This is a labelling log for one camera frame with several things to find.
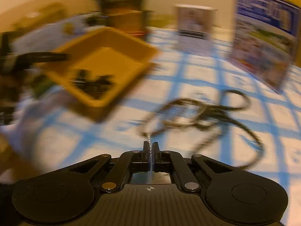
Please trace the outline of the orange plastic tray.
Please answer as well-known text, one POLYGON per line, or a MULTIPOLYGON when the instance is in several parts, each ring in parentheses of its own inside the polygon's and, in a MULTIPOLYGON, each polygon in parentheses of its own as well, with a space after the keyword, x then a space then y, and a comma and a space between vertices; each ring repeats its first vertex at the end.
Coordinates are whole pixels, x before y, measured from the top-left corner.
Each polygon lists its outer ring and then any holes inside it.
POLYGON ((42 63, 40 69, 68 92, 71 110, 99 122, 155 66, 153 58, 159 50, 121 30, 102 27, 65 43, 55 52, 67 54, 67 60, 42 63), (79 69, 90 71, 90 80, 113 75, 114 85, 100 99, 94 99, 70 82, 79 69))

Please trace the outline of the small white product box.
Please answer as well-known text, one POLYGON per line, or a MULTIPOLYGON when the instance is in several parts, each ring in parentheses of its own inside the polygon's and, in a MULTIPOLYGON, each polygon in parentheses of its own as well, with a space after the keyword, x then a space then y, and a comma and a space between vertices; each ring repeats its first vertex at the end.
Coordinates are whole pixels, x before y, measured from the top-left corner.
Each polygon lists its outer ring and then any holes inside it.
POLYGON ((208 57, 213 47, 212 33, 216 9, 207 6, 175 5, 176 49, 189 54, 208 57))

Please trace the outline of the middle orange-label food bowl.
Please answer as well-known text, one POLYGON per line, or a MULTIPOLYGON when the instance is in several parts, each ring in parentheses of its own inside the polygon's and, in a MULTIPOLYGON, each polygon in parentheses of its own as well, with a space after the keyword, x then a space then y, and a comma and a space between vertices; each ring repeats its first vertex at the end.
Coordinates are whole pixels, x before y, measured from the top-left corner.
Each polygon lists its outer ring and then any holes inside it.
POLYGON ((148 34, 150 10, 145 9, 145 0, 96 0, 105 25, 129 35, 145 39, 148 34))

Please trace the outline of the blue milk carton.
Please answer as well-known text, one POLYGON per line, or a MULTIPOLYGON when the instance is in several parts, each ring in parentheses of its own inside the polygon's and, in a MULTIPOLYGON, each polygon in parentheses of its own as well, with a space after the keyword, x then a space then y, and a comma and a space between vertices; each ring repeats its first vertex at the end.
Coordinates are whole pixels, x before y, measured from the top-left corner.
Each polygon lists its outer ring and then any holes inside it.
POLYGON ((286 0, 235 0, 231 63, 282 90, 299 38, 300 7, 286 0))

